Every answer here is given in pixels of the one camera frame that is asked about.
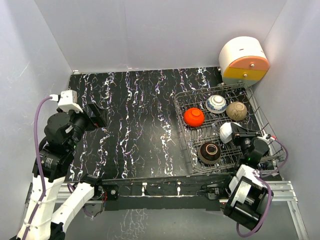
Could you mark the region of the black glossy bowl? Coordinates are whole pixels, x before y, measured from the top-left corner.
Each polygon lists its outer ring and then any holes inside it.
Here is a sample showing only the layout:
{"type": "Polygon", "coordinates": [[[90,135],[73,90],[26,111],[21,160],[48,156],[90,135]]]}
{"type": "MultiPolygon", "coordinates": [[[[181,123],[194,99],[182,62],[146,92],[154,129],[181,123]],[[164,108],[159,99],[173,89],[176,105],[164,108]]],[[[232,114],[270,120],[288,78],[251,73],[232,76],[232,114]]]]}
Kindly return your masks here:
{"type": "Polygon", "coordinates": [[[239,101],[230,103],[226,108],[227,116],[234,121],[242,121],[247,116],[247,107],[239,101]]]}

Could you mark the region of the brown beige bowl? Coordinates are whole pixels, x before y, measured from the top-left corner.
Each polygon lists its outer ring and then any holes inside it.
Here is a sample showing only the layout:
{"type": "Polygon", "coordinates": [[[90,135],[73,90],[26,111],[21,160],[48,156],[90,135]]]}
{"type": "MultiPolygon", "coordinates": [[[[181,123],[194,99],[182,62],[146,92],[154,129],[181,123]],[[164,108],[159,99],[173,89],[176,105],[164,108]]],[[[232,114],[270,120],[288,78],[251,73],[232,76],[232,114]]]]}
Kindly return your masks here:
{"type": "Polygon", "coordinates": [[[214,165],[221,158],[221,148],[214,142],[205,142],[197,150],[198,159],[206,165],[214,165]]]}

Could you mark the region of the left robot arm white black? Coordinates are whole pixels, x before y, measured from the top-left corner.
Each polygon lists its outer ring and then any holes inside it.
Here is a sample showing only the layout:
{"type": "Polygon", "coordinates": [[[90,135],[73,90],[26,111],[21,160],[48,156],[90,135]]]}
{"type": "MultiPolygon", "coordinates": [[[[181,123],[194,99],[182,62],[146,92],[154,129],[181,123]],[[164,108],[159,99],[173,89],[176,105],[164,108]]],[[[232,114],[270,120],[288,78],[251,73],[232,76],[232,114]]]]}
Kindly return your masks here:
{"type": "Polygon", "coordinates": [[[38,142],[38,127],[34,127],[36,159],[30,200],[14,240],[63,240],[70,223],[86,202],[103,195],[100,178],[86,174],[67,200],[55,209],[77,144],[85,132],[107,126],[108,112],[95,102],[88,103],[93,116],[85,110],[76,110],[77,107],[77,104],[58,107],[47,120],[42,142],[38,142]]]}

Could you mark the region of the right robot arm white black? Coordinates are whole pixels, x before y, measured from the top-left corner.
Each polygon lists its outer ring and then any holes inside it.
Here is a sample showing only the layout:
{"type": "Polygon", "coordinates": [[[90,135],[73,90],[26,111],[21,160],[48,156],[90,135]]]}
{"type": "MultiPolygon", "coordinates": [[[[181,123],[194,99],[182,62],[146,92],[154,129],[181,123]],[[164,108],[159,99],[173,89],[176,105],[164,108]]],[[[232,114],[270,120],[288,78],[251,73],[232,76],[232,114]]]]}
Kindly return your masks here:
{"type": "Polygon", "coordinates": [[[226,122],[219,129],[219,138],[224,143],[232,142],[240,147],[242,155],[234,165],[234,172],[223,181],[223,194],[227,203],[221,206],[223,214],[243,226],[248,233],[239,232],[245,238],[256,233],[264,223],[274,193],[262,180],[258,165],[269,153],[271,134],[261,134],[244,128],[236,122],[226,122]]]}

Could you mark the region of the blue white patterned bowl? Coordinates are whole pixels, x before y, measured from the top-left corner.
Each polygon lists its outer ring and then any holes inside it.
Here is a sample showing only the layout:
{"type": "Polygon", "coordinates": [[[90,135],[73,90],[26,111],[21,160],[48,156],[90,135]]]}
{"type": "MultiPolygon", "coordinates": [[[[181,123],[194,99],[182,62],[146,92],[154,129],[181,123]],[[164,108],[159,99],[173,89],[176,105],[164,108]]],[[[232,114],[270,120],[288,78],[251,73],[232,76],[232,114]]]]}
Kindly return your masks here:
{"type": "Polygon", "coordinates": [[[227,102],[221,95],[211,95],[205,102],[208,111],[213,114],[222,114],[226,111],[227,102]]]}

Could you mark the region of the red bowl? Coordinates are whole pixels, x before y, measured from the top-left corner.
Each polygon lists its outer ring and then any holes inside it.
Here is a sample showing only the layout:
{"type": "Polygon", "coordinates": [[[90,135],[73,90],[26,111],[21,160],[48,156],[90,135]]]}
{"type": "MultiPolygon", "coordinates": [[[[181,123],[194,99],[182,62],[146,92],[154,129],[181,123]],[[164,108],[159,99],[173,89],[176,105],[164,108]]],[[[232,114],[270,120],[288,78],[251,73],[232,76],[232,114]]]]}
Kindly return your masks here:
{"type": "Polygon", "coordinates": [[[205,121],[204,113],[196,107],[189,108],[183,114],[184,122],[190,127],[200,127],[205,121]]]}

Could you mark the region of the wire dish rack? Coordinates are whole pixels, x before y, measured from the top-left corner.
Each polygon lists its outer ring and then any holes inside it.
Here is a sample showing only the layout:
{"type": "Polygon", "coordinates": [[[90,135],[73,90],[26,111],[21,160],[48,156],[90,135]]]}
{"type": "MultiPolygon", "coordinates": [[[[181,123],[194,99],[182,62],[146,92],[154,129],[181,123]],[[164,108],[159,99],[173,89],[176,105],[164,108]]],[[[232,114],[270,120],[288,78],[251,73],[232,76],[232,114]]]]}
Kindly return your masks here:
{"type": "Polygon", "coordinates": [[[175,111],[178,117],[180,139],[185,152],[186,162],[194,173],[225,174],[233,168],[241,157],[240,147],[232,142],[223,143],[219,130],[224,123],[231,122],[227,113],[214,114],[206,108],[206,101],[210,96],[220,95],[227,104],[241,102],[247,108],[246,117],[239,122],[247,130],[255,130],[261,135],[274,135],[263,110],[254,96],[253,90],[246,83],[220,85],[211,88],[189,90],[174,96],[175,111]],[[198,108],[204,114],[204,123],[199,127],[190,127],[184,121],[184,113],[190,108],[198,108]],[[221,150],[221,157],[214,165],[205,165],[199,160],[198,149],[206,142],[217,144],[221,150]]]}

